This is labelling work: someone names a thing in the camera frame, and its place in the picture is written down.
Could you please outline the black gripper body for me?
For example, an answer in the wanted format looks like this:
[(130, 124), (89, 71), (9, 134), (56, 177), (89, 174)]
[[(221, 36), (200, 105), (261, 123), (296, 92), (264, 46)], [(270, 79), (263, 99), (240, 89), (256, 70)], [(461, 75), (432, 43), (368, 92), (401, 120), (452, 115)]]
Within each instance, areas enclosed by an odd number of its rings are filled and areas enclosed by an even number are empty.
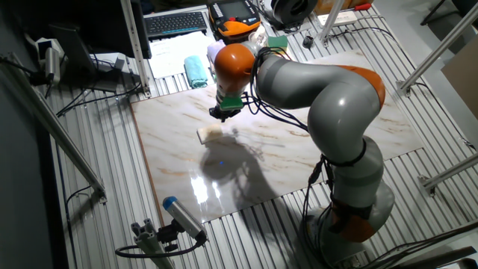
[(240, 113), (240, 109), (222, 111), (220, 107), (213, 107), (209, 109), (209, 114), (212, 117), (234, 117), (236, 114)]

